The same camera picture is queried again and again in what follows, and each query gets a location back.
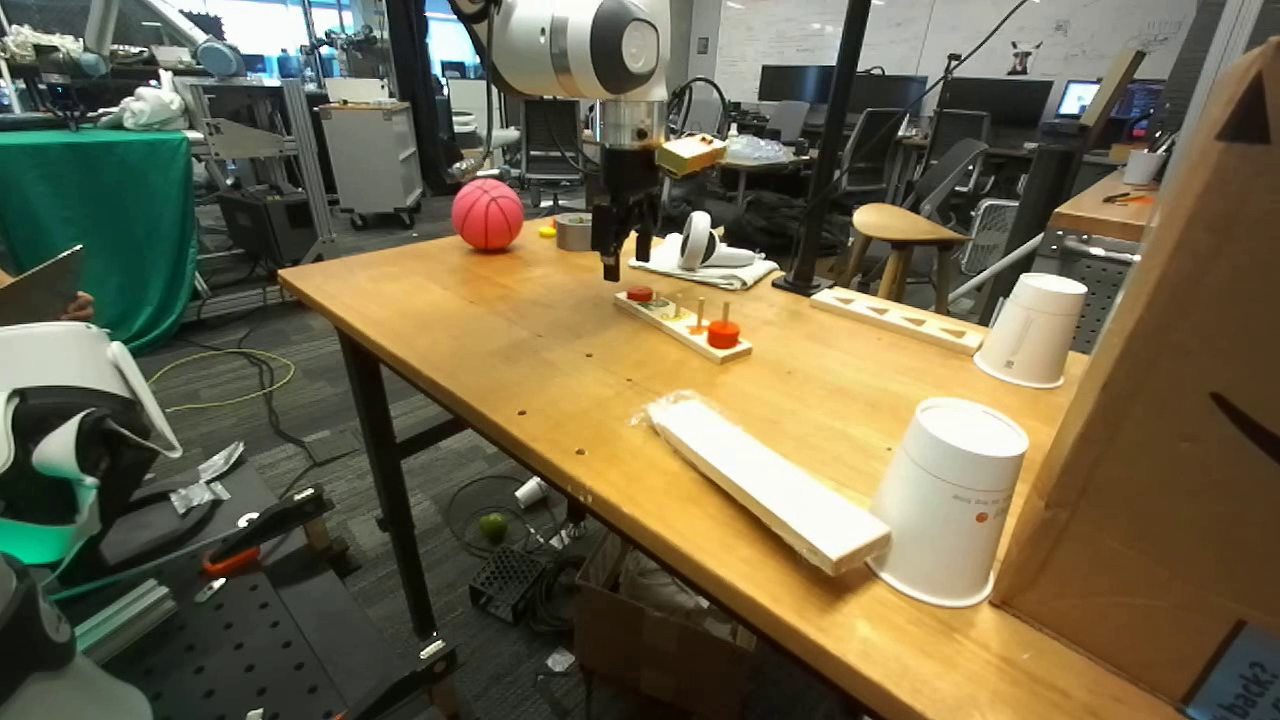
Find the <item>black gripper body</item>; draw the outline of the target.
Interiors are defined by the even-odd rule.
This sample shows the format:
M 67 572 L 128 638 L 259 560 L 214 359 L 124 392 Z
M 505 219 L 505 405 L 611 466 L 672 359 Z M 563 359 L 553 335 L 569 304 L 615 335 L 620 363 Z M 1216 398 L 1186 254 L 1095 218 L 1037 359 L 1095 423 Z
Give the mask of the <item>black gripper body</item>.
M 660 168 L 651 149 L 606 149 L 590 176 L 594 247 L 606 256 L 608 235 L 631 239 L 638 230 L 656 231 Z

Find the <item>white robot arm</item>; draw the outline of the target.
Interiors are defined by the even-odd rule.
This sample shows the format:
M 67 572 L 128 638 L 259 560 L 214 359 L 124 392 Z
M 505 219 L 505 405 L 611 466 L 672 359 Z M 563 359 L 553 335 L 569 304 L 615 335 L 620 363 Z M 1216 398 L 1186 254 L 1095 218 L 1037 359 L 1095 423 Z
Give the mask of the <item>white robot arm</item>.
M 594 254 L 615 281 L 625 243 L 648 256 L 656 231 L 672 0 L 450 0 L 450 9 L 501 90 L 595 108 Z

